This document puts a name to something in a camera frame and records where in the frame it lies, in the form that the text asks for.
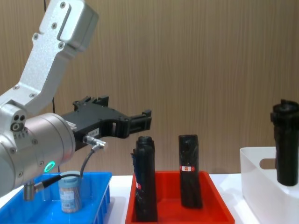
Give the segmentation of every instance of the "plastic container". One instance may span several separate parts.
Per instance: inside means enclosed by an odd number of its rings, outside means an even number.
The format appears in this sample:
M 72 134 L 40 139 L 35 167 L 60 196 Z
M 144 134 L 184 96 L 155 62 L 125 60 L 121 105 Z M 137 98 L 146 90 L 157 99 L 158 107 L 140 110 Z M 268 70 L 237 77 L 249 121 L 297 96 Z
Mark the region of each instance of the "plastic container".
M 61 175 L 78 174 L 79 171 L 67 171 Z M 81 178 L 76 176 L 67 176 L 58 181 L 61 210 L 66 213 L 77 212 L 82 207 L 80 185 Z
M 35 182 L 56 174 L 43 174 Z M 23 200 L 23 191 L 17 193 L 0 209 L 1 224 L 103 224 L 110 203 L 108 172 L 84 173 L 81 184 L 82 209 L 75 213 L 61 211 L 58 183 L 35 194 L 33 201 Z
M 158 222 L 160 224 L 234 224 L 230 214 L 209 174 L 199 172 L 202 209 L 182 207 L 180 199 L 179 171 L 156 172 Z M 136 221 L 134 210 L 136 182 L 133 176 L 126 224 L 141 224 Z
M 243 196 L 262 224 L 299 223 L 299 184 L 287 187 L 277 181 L 275 169 L 262 169 L 263 159 L 274 159 L 275 147 L 240 149 Z

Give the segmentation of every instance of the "wooden wall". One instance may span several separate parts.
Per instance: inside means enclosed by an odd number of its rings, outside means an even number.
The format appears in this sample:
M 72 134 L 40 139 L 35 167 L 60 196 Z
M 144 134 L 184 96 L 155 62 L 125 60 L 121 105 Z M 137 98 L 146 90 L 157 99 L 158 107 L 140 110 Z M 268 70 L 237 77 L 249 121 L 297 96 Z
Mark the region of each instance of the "wooden wall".
M 58 114 L 86 95 L 110 96 L 133 115 L 152 109 L 150 131 L 106 139 L 87 170 L 131 174 L 139 135 L 156 145 L 156 169 L 178 169 L 178 135 L 199 136 L 200 169 L 239 172 L 239 149 L 274 144 L 271 107 L 299 100 L 297 0 L 87 0 L 100 14 L 88 50 L 69 65 Z M 0 90 L 21 75 L 42 0 L 0 1 Z M 62 170 L 79 169 L 88 148 Z

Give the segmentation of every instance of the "red plastic tray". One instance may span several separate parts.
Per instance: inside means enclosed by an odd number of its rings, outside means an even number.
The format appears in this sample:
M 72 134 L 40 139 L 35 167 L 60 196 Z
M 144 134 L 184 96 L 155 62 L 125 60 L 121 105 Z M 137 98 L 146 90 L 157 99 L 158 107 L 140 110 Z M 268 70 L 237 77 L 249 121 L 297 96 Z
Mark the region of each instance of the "red plastic tray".
M 235 220 L 218 193 L 209 174 L 199 172 L 202 209 L 186 209 L 181 206 L 179 171 L 156 172 L 158 222 L 160 224 L 234 224 Z M 136 221 L 135 176 L 133 176 L 126 224 L 142 224 Z

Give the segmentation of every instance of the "black mount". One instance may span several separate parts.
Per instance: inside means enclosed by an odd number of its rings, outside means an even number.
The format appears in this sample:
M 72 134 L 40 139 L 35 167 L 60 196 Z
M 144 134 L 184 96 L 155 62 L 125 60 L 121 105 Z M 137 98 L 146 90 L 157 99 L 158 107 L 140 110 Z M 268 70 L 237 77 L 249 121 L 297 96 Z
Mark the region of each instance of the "black mount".
M 87 134 L 97 139 L 107 136 L 125 139 L 130 134 L 150 129 L 151 110 L 128 117 L 109 108 L 108 102 L 108 96 L 87 96 L 83 100 L 73 102 L 74 112 L 62 116 L 73 130 L 76 150 L 86 146 L 82 140 Z

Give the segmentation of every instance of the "robotic arm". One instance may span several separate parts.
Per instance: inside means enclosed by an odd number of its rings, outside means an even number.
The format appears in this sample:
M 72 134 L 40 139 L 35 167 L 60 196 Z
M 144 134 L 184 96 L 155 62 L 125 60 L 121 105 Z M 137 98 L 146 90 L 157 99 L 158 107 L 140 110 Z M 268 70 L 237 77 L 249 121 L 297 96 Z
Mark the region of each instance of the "robotic arm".
M 104 136 L 148 130 L 151 111 L 128 117 L 108 97 L 75 101 L 74 112 L 37 114 L 55 95 L 66 65 L 89 44 L 98 15 L 84 0 L 51 0 L 17 85 L 0 96 L 0 196 L 67 162 L 76 150 L 103 148 Z

